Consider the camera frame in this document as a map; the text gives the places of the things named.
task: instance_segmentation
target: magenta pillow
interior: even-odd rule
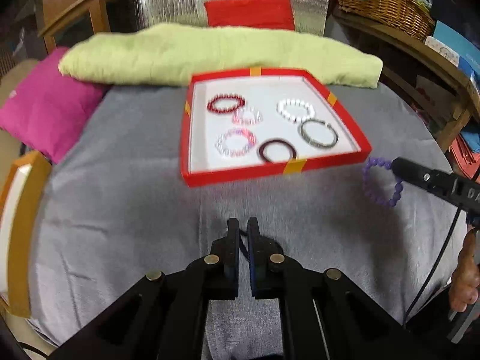
[[[58,163],[80,138],[109,86],[62,76],[59,47],[37,64],[0,109],[0,128]]]

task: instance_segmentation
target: gray bracelet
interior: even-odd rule
[[[308,135],[306,133],[306,131],[304,130],[304,126],[307,124],[307,123],[318,123],[318,124],[321,124],[325,127],[328,128],[328,130],[330,130],[333,134],[333,142],[332,143],[321,143],[321,142],[318,142],[317,140],[315,139],[312,139],[310,137],[310,135]],[[337,142],[338,142],[338,134],[337,132],[334,130],[334,128],[332,127],[332,125],[330,125],[329,123],[327,123],[326,121],[324,120],[320,120],[320,119],[308,119],[306,121],[303,121],[301,123],[301,125],[298,127],[298,132],[300,133],[301,137],[303,138],[303,140],[305,142],[307,142],[310,146],[313,146],[313,147],[316,147],[316,148],[319,148],[319,149],[329,149],[330,147],[334,147]]]

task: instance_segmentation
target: screw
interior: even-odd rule
[[[282,264],[285,261],[285,256],[280,253],[275,253],[270,256],[270,261],[275,264]]]
[[[209,254],[208,256],[205,256],[203,261],[205,261],[205,264],[212,266],[220,261],[220,257],[218,257],[216,254]]]
[[[327,277],[332,280],[338,280],[342,277],[342,273],[338,269],[330,268],[327,271]]]
[[[150,281],[157,281],[157,280],[159,280],[159,278],[162,277],[162,275],[163,275],[162,271],[152,271],[152,272],[147,273],[145,276]]]

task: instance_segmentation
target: blue folded fabric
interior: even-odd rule
[[[460,135],[473,153],[480,153],[480,126],[477,123],[468,123]]]

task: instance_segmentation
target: gray tablecloth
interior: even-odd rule
[[[373,146],[450,170],[418,117],[390,89],[330,87]],[[152,269],[167,274],[208,254],[226,220],[260,229],[304,267],[337,267],[401,320],[445,239],[454,208],[405,185],[397,207],[364,197],[362,165],[188,188],[179,173],[184,88],[114,87],[45,187],[31,259],[32,324],[61,344]],[[391,173],[374,169],[385,196]],[[422,299],[444,284],[465,234],[460,217]],[[235,301],[211,303],[205,357],[251,359],[281,352],[275,301],[250,295],[240,259]]]

